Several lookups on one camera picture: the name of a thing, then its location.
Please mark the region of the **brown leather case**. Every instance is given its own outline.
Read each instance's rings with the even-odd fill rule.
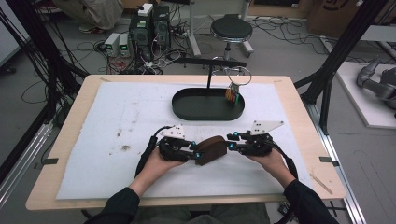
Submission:
[[[222,136],[214,136],[199,143],[196,150],[202,152],[202,157],[195,164],[205,165],[227,154],[227,144]]]

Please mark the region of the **metal ring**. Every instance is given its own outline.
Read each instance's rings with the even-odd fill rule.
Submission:
[[[236,66],[236,67],[232,67],[232,68],[229,68],[229,69],[230,69],[230,70],[234,70],[235,68],[238,68],[238,69],[243,68],[243,69],[247,70],[247,71],[248,71],[248,74],[249,74],[249,76],[250,76],[250,79],[249,79],[248,82],[246,82],[246,83],[236,83],[236,82],[234,82],[234,81],[231,79],[230,75],[228,75],[228,79],[230,79],[230,81],[231,81],[234,85],[236,85],[236,86],[245,86],[245,85],[249,84],[250,81],[251,81],[251,77],[252,77],[250,71],[249,71],[246,67],[243,67],[243,66]]]

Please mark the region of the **black stool seat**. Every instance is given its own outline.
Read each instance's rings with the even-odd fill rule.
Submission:
[[[247,41],[253,33],[251,25],[236,17],[223,17],[212,22],[210,33],[217,39],[241,43]]]

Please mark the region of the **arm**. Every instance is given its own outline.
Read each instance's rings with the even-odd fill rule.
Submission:
[[[289,172],[279,152],[272,150],[265,157],[248,156],[248,158],[258,162],[264,170],[279,181],[300,223],[338,223],[330,215],[319,196]]]
[[[106,202],[105,208],[85,224],[127,224],[134,220],[140,203],[140,197],[157,179],[173,167],[183,164],[181,161],[165,161],[160,150],[155,148],[146,162],[142,172],[134,181]]]

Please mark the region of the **hanging keys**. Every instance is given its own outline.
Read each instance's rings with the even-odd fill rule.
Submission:
[[[239,100],[239,85],[236,85],[235,83],[231,82],[230,86],[227,88],[225,92],[225,98],[233,103],[233,104],[238,104]]]

